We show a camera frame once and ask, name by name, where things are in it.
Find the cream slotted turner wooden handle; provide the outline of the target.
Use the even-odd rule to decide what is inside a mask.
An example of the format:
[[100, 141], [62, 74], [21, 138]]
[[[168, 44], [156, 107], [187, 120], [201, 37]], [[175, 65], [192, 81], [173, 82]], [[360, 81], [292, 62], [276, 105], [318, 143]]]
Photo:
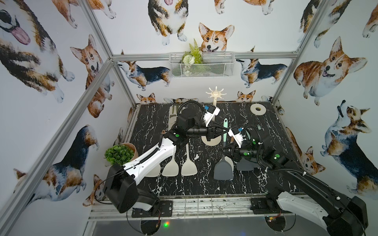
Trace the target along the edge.
[[228, 156], [225, 156], [224, 159], [230, 164], [232, 170], [234, 171], [234, 163], [233, 163], [232, 159], [229, 158]]

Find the grey spatula mint handle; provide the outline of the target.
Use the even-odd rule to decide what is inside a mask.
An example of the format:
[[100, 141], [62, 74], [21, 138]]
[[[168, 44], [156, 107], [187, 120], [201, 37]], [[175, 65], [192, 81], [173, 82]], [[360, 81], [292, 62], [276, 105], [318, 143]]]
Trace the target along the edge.
[[237, 135], [238, 141], [235, 148], [238, 171], [253, 171], [256, 167], [257, 143], [252, 137], [251, 130], [244, 128]]
[[224, 154], [214, 167], [214, 179], [218, 181], [228, 181], [233, 179], [233, 165], [226, 160]]

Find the cream spatula wooden handle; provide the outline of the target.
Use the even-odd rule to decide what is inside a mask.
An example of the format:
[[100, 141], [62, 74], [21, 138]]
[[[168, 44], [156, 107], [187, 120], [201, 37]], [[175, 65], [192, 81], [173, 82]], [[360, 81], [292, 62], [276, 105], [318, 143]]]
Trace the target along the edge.
[[161, 174], [164, 177], [175, 177], [179, 174], [179, 165], [175, 160], [175, 154], [172, 155], [171, 160], [165, 165]]

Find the cream spoon wooden handle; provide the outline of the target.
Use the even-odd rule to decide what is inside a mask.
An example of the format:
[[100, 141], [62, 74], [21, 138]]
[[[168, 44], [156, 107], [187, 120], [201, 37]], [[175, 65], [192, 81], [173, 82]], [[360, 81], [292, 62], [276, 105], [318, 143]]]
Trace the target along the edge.
[[146, 177], [147, 178], [155, 178], [155, 177], [158, 177], [160, 175], [160, 169], [161, 169], [161, 166], [160, 164], [158, 164], [157, 166], [155, 166], [147, 175]]

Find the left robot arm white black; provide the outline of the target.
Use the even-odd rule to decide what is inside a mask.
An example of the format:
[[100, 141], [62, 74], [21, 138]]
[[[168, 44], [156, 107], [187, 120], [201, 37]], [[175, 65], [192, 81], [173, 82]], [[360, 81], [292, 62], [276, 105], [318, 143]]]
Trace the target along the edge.
[[228, 128], [213, 121], [220, 109], [214, 105], [202, 105], [197, 101], [187, 101], [177, 110], [175, 124], [159, 142], [144, 154], [124, 165], [114, 164], [103, 181], [103, 192], [119, 213], [130, 209], [140, 209], [155, 216], [160, 212], [160, 199], [138, 189], [140, 182], [162, 161], [172, 157], [177, 148], [183, 148], [191, 138], [205, 136], [207, 140], [224, 134], [233, 137], [240, 147], [243, 141], [242, 128]]

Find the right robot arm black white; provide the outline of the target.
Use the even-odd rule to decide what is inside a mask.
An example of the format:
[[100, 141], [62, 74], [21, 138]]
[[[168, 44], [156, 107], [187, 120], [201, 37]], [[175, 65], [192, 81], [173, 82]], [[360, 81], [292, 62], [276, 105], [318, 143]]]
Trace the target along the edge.
[[223, 131], [234, 139], [223, 148], [223, 154], [237, 162], [243, 158], [255, 162], [264, 172], [278, 174], [312, 199], [308, 202], [277, 189], [268, 194], [276, 207], [317, 224], [331, 236], [366, 235], [368, 214], [363, 200], [332, 189], [304, 170], [287, 167], [290, 160], [273, 147], [265, 147], [262, 138], [254, 136], [258, 131], [251, 125]]

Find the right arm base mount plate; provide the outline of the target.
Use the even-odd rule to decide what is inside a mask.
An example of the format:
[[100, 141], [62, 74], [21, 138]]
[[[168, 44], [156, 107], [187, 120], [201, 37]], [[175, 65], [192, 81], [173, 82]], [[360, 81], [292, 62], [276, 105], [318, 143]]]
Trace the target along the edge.
[[255, 214], [278, 214], [281, 211], [276, 200], [270, 198], [251, 198], [250, 202], [250, 210]]

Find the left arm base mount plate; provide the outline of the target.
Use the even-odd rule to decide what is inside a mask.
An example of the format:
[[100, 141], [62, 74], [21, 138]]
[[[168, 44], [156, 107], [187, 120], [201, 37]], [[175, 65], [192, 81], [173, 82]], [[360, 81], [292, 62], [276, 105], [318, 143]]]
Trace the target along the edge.
[[132, 218], [171, 217], [172, 212], [173, 201], [171, 200], [158, 200], [152, 205], [137, 202], [132, 208]]

